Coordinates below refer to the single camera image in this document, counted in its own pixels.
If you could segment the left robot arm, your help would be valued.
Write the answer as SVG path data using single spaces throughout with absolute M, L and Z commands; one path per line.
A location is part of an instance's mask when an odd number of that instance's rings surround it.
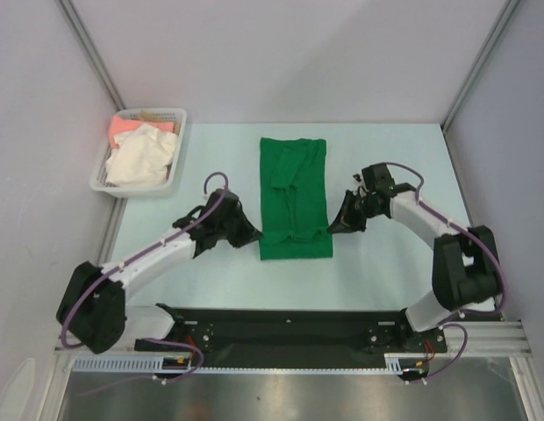
M 163 304 L 134 307 L 130 299 L 150 282 L 184 262 L 212 249 L 220 241 L 242 248 L 263 234 L 245 215 L 240 199 L 217 189 L 204 206 L 177 219 L 171 229 L 145 249 L 120 261 L 78 265 L 56 312 L 60 341 L 66 349 L 87 347 L 104 353 L 130 339 L 155 339 L 173 351 L 185 340 Z

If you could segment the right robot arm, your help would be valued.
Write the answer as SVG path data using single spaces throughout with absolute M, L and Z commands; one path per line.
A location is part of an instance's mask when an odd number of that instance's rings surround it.
M 494 234 L 485 225 L 464 227 L 434 209 L 421 195 L 420 185 L 398 183 L 381 162 L 355 176 L 358 186 L 345 192 L 328 231 L 364 232 L 371 218 L 385 216 L 408 228 L 433 252 L 431 289 L 415 304 L 400 311 L 394 324 L 394 348 L 418 352 L 428 333 L 473 313 L 473 305 L 496 298 L 492 316 L 507 298 L 505 273 L 497 256 Z

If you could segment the green t shirt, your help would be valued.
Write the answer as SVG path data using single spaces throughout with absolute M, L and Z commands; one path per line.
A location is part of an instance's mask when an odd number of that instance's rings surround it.
M 262 260 L 333 257 L 325 171 L 325 140 L 261 139 Z

